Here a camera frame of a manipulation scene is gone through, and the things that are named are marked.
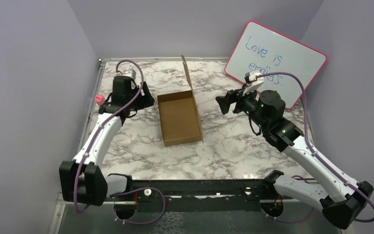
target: gray wall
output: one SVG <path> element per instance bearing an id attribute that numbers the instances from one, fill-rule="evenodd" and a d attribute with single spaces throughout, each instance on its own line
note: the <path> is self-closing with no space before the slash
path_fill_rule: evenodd
<path id="1" fill-rule="evenodd" d="M 100 58 L 228 57 L 247 21 L 302 39 L 323 0 L 69 0 Z"/>
<path id="2" fill-rule="evenodd" d="M 47 233 L 97 59 L 66 0 L 0 0 L 0 234 Z"/>
<path id="3" fill-rule="evenodd" d="M 374 186 L 374 1 L 325 0 L 302 41 L 329 56 L 308 90 L 316 144 L 342 170 Z M 359 217 L 373 215 L 367 206 Z M 374 223 L 354 229 L 374 233 Z"/>

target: pink cap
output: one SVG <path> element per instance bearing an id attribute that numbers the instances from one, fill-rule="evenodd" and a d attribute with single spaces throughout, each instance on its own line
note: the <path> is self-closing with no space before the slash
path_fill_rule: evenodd
<path id="1" fill-rule="evenodd" d="M 98 94 L 95 96 L 95 101 L 100 106 L 105 102 L 105 97 L 102 94 Z"/>

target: whiteboard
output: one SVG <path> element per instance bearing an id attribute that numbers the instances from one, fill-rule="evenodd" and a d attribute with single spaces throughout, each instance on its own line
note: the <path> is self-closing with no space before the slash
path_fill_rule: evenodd
<path id="1" fill-rule="evenodd" d="M 243 83 L 244 75 L 253 70 L 259 70 L 262 74 L 289 72 L 307 88 L 326 60 L 324 53 L 251 21 L 224 71 Z M 293 108 L 302 94 L 297 81 L 289 76 L 265 77 L 258 92 L 264 90 L 276 90 L 286 102 L 287 109 Z"/>

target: white marble pattern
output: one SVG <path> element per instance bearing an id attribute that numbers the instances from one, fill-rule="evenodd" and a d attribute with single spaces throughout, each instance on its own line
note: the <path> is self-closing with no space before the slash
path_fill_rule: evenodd
<path id="1" fill-rule="evenodd" d="M 201 115 L 204 143 L 164 147 L 155 103 L 125 121 L 105 156 L 102 166 L 105 175 L 121 173 L 134 179 L 238 179 L 263 178 L 274 169 L 288 175 L 307 175 L 300 165 L 279 153 L 263 137 L 254 136 L 243 113 L 221 113 L 215 97 L 241 87 L 224 75 L 225 62 L 187 63 Z M 116 62 L 106 64 L 99 91 L 105 96 L 112 91 L 115 65 Z M 158 94 L 189 89 L 181 61 L 139 62 L 139 65 L 155 100 Z M 119 69 L 131 67 L 125 63 Z M 138 71 L 137 82 L 140 82 Z M 97 120 L 97 110 L 98 106 L 91 130 Z M 300 103 L 284 116 L 303 129 Z"/>

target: cardboard box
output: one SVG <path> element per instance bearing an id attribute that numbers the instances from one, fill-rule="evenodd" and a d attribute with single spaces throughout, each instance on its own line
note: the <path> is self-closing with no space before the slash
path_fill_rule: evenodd
<path id="1" fill-rule="evenodd" d="M 191 90 L 158 95 L 158 110 L 164 146 L 202 141 L 202 128 L 190 73 L 181 55 L 185 78 Z"/>

